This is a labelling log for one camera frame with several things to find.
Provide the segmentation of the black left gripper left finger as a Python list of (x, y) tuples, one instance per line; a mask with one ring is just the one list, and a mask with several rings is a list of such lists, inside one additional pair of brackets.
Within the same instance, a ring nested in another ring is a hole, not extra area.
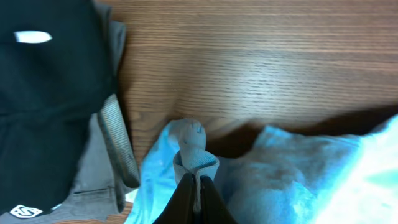
[(195, 190), (194, 175), (184, 174), (168, 204), (154, 224), (194, 223), (193, 204), (195, 202)]

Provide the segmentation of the light blue printed t-shirt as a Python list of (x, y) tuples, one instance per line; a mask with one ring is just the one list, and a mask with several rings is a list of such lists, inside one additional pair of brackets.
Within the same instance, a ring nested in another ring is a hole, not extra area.
[(238, 223), (396, 223), (397, 118), (362, 136), (266, 126), (236, 159), (208, 152), (192, 119), (161, 131), (141, 167), (128, 223), (153, 223), (183, 175), (208, 176)]

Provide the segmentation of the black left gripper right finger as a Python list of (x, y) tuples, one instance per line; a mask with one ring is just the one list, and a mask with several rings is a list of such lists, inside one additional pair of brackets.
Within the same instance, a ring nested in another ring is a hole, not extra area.
[(202, 176), (200, 187), (202, 224), (237, 224), (218, 194), (212, 179)]

